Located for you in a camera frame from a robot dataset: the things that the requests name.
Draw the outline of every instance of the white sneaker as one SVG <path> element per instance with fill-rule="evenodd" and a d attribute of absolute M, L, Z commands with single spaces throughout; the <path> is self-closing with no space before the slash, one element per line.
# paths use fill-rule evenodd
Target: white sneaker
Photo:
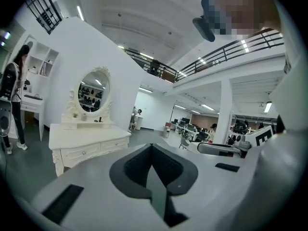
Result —
<path fill-rule="evenodd" d="M 7 148 L 6 148 L 6 153 L 7 153 L 8 155 L 12 154 L 12 149 L 13 149 L 13 146 L 12 146 L 12 143 L 10 143 L 10 147 L 7 147 Z"/>
<path fill-rule="evenodd" d="M 28 147 L 26 146 L 26 144 L 21 144 L 19 141 L 17 142 L 16 145 L 17 145 L 17 147 L 23 149 L 24 151 L 28 148 Z"/>

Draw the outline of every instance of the ornate mirror frame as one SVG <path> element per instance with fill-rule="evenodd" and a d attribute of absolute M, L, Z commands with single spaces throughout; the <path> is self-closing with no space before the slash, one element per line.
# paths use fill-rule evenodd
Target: ornate mirror frame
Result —
<path fill-rule="evenodd" d="M 92 73 L 92 72 L 101 72 L 102 74 L 104 74 L 107 79 L 108 79 L 108 82 L 109 82 L 109 94 L 108 94 L 108 97 L 105 101 L 105 103 L 102 105 L 102 107 L 100 109 L 98 109 L 97 111 L 94 111 L 94 112 L 88 112 L 88 111 L 85 111 L 81 105 L 79 104 L 79 100 L 78 100 L 78 90 L 79 90 L 79 86 L 80 86 L 80 83 L 81 81 L 89 74 L 89 73 Z M 77 107 L 77 110 L 78 110 L 78 113 L 80 114 L 87 114 L 87 116 L 99 116 L 100 114 L 102 114 L 107 108 L 109 108 L 109 106 L 111 105 L 111 96 L 112 96 L 112 82 L 111 82 L 111 76 L 110 76 L 110 73 L 108 71 L 108 69 L 106 67 L 95 67 L 93 69 L 90 69 L 89 71 L 87 71 L 86 73 L 84 73 L 81 78 L 79 79 L 79 82 L 78 84 L 76 85 L 75 89 L 74 89 L 74 102 L 76 104 L 76 107 Z"/>

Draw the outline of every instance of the ceiling light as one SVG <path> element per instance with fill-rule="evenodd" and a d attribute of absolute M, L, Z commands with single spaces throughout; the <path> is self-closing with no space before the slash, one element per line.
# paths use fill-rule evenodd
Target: ceiling light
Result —
<path fill-rule="evenodd" d="M 144 54 L 144 53 L 140 53 L 140 55 L 143 55 L 143 56 L 145 56 L 145 57 L 147 57 L 147 58 L 150 58 L 150 59 L 154 59 L 153 57 L 148 56 L 147 54 Z"/>
<path fill-rule="evenodd" d="M 203 60 L 201 57 L 198 58 L 200 60 L 200 62 L 202 62 L 203 64 L 206 64 L 206 61 Z"/>
<path fill-rule="evenodd" d="M 183 110 L 186 110 L 186 108 L 183 108 L 183 107 L 181 107 L 181 106 L 178 106 L 178 105 L 174 105 L 174 106 L 176 106 L 176 107 L 178 107 L 178 108 L 181 108 L 181 109 L 183 109 Z"/>
<path fill-rule="evenodd" d="M 187 75 L 183 74 L 181 71 L 179 71 L 179 73 L 180 73 L 181 75 L 184 75 L 185 77 L 187 77 Z"/>
<path fill-rule="evenodd" d="M 208 107 L 208 106 L 205 105 L 205 104 L 202 104 L 202 106 L 205 107 L 205 108 L 208 108 L 209 110 L 214 110 L 214 109 L 212 109 L 211 107 Z"/>
<path fill-rule="evenodd" d="M 152 92 L 151 90 L 147 90 L 147 89 L 144 89 L 142 87 L 139 87 L 140 90 L 143 90 L 143 91 L 147 91 L 147 92 Z"/>
<path fill-rule="evenodd" d="M 97 83 L 99 83 L 100 85 L 102 85 L 97 79 L 95 79 Z"/>
<path fill-rule="evenodd" d="M 80 18 L 84 21 L 80 7 L 77 6 L 77 9 L 78 9 L 78 13 L 79 13 Z"/>
<path fill-rule="evenodd" d="M 270 111 L 270 107 L 271 107 L 272 103 L 271 102 L 268 102 L 266 104 L 266 107 L 265 107 L 265 110 L 264 110 L 264 113 L 267 113 L 268 111 Z"/>
<path fill-rule="evenodd" d="M 6 33 L 4 34 L 4 38 L 5 38 L 5 39 L 8 39 L 8 38 L 10 37 L 10 35 L 11 35 L 11 34 L 10 34 L 9 32 L 6 32 Z"/>

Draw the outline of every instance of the white column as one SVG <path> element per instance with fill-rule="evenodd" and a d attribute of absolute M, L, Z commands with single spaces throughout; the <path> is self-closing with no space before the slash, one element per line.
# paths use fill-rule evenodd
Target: white column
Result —
<path fill-rule="evenodd" d="M 232 86 L 229 79 L 221 81 L 220 111 L 213 143 L 224 144 L 232 121 Z"/>

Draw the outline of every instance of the black metal railing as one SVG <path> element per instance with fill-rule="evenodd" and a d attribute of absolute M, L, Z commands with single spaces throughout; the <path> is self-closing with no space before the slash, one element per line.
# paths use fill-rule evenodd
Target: black metal railing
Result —
<path fill-rule="evenodd" d="M 62 21 L 52 0 L 26 0 L 26 5 L 48 34 Z"/>
<path fill-rule="evenodd" d="M 199 57 L 199 59 L 178 71 L 175 82 L 233 58 L 283 44 L 282 35 L 279 32 L 272 29 L 262 30 L 250 35 L 245 40 L 233 41 L 203 57 Z"/>
<path fill-rule="evenodd" d="M 176 82 L 177 71 L 158 60 L 149 59 L 142 56 L 139 52 L 123 49 L 144 71 L 147 73 L 167 80 L 171 83 Z"/>

